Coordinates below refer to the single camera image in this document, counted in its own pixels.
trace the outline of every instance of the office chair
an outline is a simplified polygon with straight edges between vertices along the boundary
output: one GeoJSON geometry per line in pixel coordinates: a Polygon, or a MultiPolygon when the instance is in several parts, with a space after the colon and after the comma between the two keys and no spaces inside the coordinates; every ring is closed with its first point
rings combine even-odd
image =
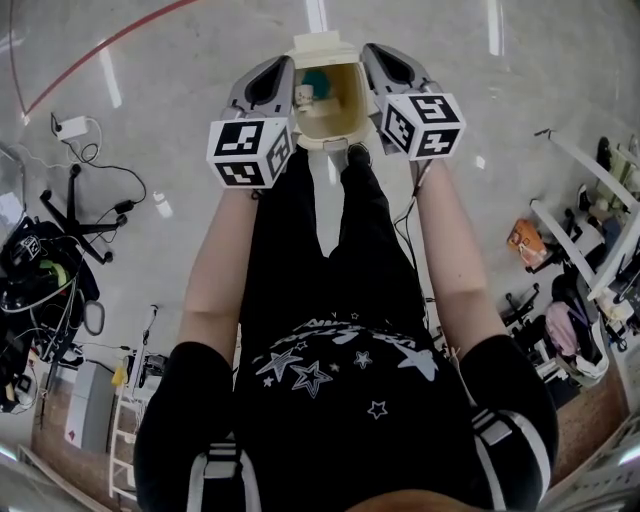
{"type": "Polygon", "coordinates": [[[119,227],[124,226],[127,223],[127,216],[124,214],[118,215],[116,222],[113,224],[80,224],[76,219],[76,194],[75,194],[75,180],[82,171],[82,168],[78,164],[74,164],[69,172],[69,189],[67,193],[67,216],[65,217],[60,211],[51,204],[51,190],[45,190],[40,195],[40,201],[51,214],[53,219],[58,223],[65,235],[72,236],[78,240],[82,248],[90,254],[101,265],[105,263],[111,263],[113,261],[113,253],[108,251],[104,254],[104,257],[98,254],[93,246],[84,238],[85,235],[102,234],[115,231],[119,227]]]}

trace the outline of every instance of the white box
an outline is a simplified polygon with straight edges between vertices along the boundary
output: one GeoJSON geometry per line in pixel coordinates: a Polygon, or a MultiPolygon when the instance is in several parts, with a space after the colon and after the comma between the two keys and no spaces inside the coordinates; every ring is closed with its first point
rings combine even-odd
{"type": "Polygon", "coordinates": [[[273,187],[293,154],[286,117],[214,121],[207,162],[224,188],[273,187]]]}
{"type": "Polygon", "coordinates": [[[409,160],[451,156],[466,127],[453,94],[390,94],[383,133],[409,160]]]}

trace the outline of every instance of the person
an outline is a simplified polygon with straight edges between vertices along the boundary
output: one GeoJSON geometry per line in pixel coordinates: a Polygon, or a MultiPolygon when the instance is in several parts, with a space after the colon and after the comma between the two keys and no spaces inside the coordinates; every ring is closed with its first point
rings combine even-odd
{"type": "Polygon", "coordinates": [[[555,409],[506,335],[449,170],[431,163],[417,205],[453,363],[425,329],[417,272],[368,150],[351,146],[347,161],[328,258],[302,148],[259,200],[224,192],[137,437],[143,510],[185,510],[202,476],[194,461],[225,442],[240,484],[206,480],[201,510],[536,507],[556,456],[555,409]]]}

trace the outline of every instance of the black t-shirt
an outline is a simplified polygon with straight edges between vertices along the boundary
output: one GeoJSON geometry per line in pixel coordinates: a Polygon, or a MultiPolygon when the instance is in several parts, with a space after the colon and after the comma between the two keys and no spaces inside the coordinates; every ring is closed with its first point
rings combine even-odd
{"type": "MultiPolygon", "coordinates": [[[[555,410],[510,338],[480,343],[460,370],[480,406],[525,416],[553,462],[555,410]]],[[[233,431],[253,464],[263,511],[344,511],[402,489],[491,508],[475,413],[457,370],[430,340],[366,328],[356,318],[310,320],[243,358],[235,389],[217,352],[184,343],[138,435],[139,503],[184,510],[195,456],[233,431]]],[[[534,509],[528,500],[518,505],[534,509]]]]}

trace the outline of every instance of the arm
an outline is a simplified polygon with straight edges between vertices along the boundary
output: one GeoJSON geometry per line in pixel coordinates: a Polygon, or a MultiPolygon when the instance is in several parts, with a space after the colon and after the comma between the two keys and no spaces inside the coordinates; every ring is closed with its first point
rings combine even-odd
{"type": "Polygon", "coordinates": [[[231,365],[247,278],[257,201],[226,190],[193,265],[178,342],[208,345],[231,365]]]}
{"type": "Polygon", "coordinates": [[[417,198],[438,316],[462,359],[481,341],[507,331],[489,296],[482,255],[442,160],[431,163],[417,198]]]}

